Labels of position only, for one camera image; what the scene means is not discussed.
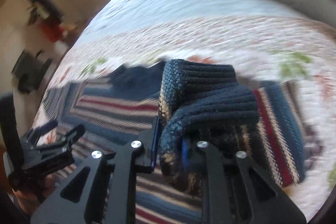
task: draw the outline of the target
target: red stripe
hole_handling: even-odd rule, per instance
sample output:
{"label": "red stripe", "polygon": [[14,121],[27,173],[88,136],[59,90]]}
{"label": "red stripe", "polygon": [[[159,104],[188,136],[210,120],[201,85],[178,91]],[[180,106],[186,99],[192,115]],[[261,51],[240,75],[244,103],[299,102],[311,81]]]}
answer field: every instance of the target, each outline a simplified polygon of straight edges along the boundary
{"label": "red stripe", "polygon": [[146,218],[148,220],[151,220],[157,224],[172,224],[171,222],[168,222],[166,220],[163,220],[155,215],[151,215],[150,213],[147,213],[139,208],[135,209],[135,213],[142,216],[143,218]]}
{"label": "red stripe", "polygon": [[99,105],[106,105],[111,106],[115,108],[121,108],[125,110],[152,110],[152,111],[158,111],[158,106],[151,106],[151,105],[140,105],[140,106],[128,106],[128,105],[121,105],[117,103],[109,103],[109,102],[102,102],[97,100],[91,100],[91,99],[85,99],[81,98],[79,102],[85,102],[85,103],[94,103]]}
{"label": "red stripe", "polygon": [[275,160],[277,162],[281,177],[283,179],[283,185],[287,186],[293,183],[292,175],[288,169],[287,162],[285,161],[285,157],[283,155],[283,151],[281,149],[281,146],[278,143],[277,137],[275,136],[275,133],[273,131],[272,124],[269,120],[266,107],[263,104],[263,100],[261,98],[259,90],[253,90],[253,93],[258,101],[259,105],[259,112],[262,117],[262,120],[265,125],[265,131],[268,137],[268,141],[272,147],[272,150],[274,152]]}

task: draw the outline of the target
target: metal screw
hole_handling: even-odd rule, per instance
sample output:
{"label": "metal screw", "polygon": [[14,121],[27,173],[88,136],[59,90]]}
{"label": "metal screw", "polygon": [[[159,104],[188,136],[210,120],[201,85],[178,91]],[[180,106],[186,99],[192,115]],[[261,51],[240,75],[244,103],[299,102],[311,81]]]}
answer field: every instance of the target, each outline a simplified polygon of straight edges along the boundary
{"label": "metal screw", "polygon": [[141,143],[141,141],[135,140],[135,141],[131,142],[131,146],[133,148],[139,148],[140,146],[142,146],[142,143]]}
{"label": "metal screw", "polygon": [[244,159],[244,158],[246,158],[247,154],[244,151],[238,151],[236,153],[236,156],[237,156],[237,158]]}
{"label": "metal screw", "polygon": [[101,156],[103,156],[103,154],[99,150],[96,150],[91,153],[91,156],[94,159],[99,159]]}
{"label": "metal screw", "polygon": [[197,142],[197,147],[198,148],[206,148],[208,146],[209,146],[209,143],[206,142],[206,141],[199,141],[199,142]]}

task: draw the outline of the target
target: bed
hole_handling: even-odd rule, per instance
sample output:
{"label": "bed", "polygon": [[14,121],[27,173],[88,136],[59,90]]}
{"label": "bed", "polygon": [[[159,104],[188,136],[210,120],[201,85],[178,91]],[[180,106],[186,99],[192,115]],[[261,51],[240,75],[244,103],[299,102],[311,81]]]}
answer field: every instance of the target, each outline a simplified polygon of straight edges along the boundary
{"label": "bed", "polygon": [[[336,183],[335,27],[336,0],[111,0],[66,54],[48,89],[107,75],[125,63],[150,66],[174,58],[231,64],[253,80],[295,79],[316,153],[305,180],[285,191],[309,221]],[[34,126],[49,119],[41,105]]]}

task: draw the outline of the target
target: floral bedspread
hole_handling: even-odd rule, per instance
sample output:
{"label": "floral bedspread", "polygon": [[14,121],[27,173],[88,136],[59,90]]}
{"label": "floral bedspread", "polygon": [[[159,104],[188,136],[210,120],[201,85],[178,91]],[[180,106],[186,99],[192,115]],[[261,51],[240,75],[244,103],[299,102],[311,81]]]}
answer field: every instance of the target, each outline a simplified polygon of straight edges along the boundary
{"label": "floral bedspread", "polygon": [[[48,88],[107,75],[123,63],[152,65],[172,58],[231,64],[239,76],[254,80],[296,79],[297,101],[310,126],[307,134],[320,141],[320,151],[304,182],[285,191],[309,221],[336,183],[335,42],[335,29],[304,19],[212,17],[168,22],[75,44]],[[34,126],[47,121],[40,106]],[[51,132],[40,142],[54,140]]]}

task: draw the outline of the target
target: person's hand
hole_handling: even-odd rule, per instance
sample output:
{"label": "person's hand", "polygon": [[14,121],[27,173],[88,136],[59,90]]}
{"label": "person's hand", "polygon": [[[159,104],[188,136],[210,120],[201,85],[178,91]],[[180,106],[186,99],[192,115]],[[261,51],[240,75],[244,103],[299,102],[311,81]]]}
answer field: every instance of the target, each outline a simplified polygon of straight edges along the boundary
{"label": "person's hand", "polygon": [[[42,195],[46,198],[55,190],[55,179],[53,175],[48,175],[44,180],[38,182],[43,189]],[[14,191],[14,195],[23,211],[32,215],[40,205],[36,195],[31,190]]]}

